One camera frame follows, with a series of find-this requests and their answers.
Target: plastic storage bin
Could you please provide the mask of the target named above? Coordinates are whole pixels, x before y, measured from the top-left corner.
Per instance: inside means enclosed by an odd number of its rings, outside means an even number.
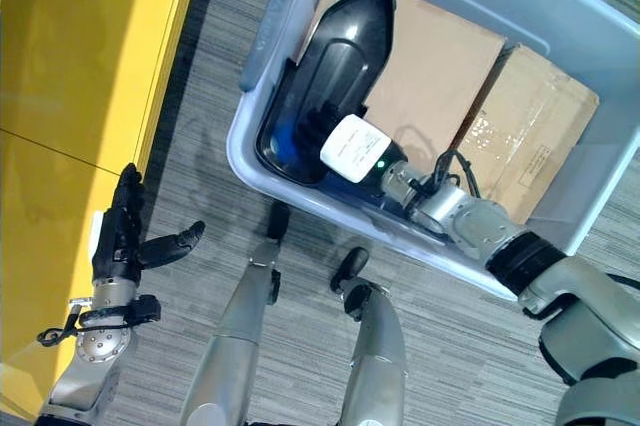
[[[265,169],[255,140],[284,61],[298,47],[318,0],[270,0],[242,75],[245,91],[227,156],[249,186],[475,284],[513,295],[479,265],[366,203],[291,183]],[[528,226],[569,254],[586,236],[640,144],[638,24],[601,0],[428,0],[522,42],[584,82],[601,105]]]

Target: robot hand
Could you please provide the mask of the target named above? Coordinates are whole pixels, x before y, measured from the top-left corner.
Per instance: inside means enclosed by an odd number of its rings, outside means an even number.
[[[104,213],[98,247],[93,255],[93,281],[119,276],[140,283],[143,269],[156,268],[183,258],[202,237],[204,223],[195,222],[180,234],[140,243],[140,210],[144,205],[142,175],[128,164]]]
[[[180,234],[140,242],[144,205],[142,175],[128,164],[118,181],[111,207],[102,216],[92,257],[93,297],[71,300],[64,328],[38,335],[43,346],[76,336],[74,356],[50,391],[37,426],[97,424],[113,399],[123,364],[136,349],[134,326],[160,319],[153,295],[137,297],[142,270],[177,261],[198,244],[204,223]],[[89,311],[80,314],[83,306]]]

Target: gray carpet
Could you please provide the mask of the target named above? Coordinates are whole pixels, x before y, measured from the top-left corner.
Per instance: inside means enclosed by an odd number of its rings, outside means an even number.
[[[637,0],[610,1],[637,14]],[[225,136],[266,2],[192,0],[146,178],[148,236],[196,219],[207,230],[187,259],[144,273],[141,292],[158,296],[163,319],[138,328],[136,360],[107,425],[176,423],[209,335],[262,234],[270,202],[231,172]],[[636,155],[581,248],[602,268],[636,279],[639,186]],[[250,419],[335,424],[357,325],[327,283],[354,245],[370,248],[365,276],[390,287],[402,322],[406,425],[552,424],[564,387],[537,350],[538,323],[514,304],[299,211],[280,256],[280,299],[265,318]]]

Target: black handheld vacuum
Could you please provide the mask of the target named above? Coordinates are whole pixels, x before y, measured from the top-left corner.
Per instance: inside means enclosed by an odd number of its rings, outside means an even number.
[[[325,178],[319,151],[345,116],[364,116],[391,54],[394,6],[339,0],[327,9],[300,62],[287,61],[262,122],[256,149],[268,168],[303,185]]]

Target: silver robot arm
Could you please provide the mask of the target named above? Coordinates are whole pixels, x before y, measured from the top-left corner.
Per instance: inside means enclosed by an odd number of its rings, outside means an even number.
[[[211,337],[182,406],[180,426],[242,426],[258,363],[267,304],[280,289],[276,262],[289,224],[289,208],[271,207],[267,235],[256,247],[217,330]]]
[[[556,424],[640,424],[640,302],[579,256],[567,257],[511,222],[497,203],[446,181],[421,193],[428,177],[406,161],[386,170],[381,189],[408,218],[447,235],[517,297],[528,316],[545,320],[539,345],[570,386]]]
[[[92,258],[93,297],[72,300],[64,327],[38,335],[38,341],[47,347],[70,336],[76,336],[76,344],[73,359],[45,400],[36,426],[100,422],[115,395],[123,364],[135,353],[133,327],[160,319],[160,303],[154,296],[137,297],[142,270],[186,256],[202,236],[204,223],[198,221],[178,235],[140,243],[141,180],[135,166],[129,164],[102,217]],[[84,306],[90,310],[80,314]]]

